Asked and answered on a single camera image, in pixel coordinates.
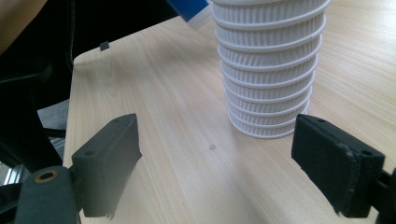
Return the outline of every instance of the wooden table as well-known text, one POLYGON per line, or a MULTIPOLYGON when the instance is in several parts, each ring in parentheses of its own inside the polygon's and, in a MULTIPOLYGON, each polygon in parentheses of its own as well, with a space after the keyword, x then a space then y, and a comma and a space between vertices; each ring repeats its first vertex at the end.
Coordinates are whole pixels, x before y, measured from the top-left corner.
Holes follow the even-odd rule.
MULTIPOLYGON (((396 167, 396 2, 333 0, 309 115, 396 167)), ((142 159, 113 220, 86 223, 375 223, 337 216, 290 157, 293 135, 264 140, 227 118, 215 23, 181 18, 76 58, 64 165, 110 120, 136 113, 142 159)))

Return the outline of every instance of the stacked white cups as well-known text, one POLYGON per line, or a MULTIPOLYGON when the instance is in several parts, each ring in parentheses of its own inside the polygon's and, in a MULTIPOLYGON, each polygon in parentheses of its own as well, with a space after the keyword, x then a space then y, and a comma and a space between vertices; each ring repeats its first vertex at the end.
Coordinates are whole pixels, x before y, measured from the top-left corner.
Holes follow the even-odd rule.
POLYGON ((213 0, 228 117, 279 138, 306 114, 331 0, 213 0))

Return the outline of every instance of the chair armrest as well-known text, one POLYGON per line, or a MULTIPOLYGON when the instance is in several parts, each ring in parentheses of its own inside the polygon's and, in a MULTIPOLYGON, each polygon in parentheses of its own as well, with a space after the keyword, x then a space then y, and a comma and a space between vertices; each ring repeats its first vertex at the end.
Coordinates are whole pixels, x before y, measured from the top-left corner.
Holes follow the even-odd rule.
POLYGON ((52 63, 44 58, 0 64, 0 91, 40 85, 50 77, 52 70, 52 63))

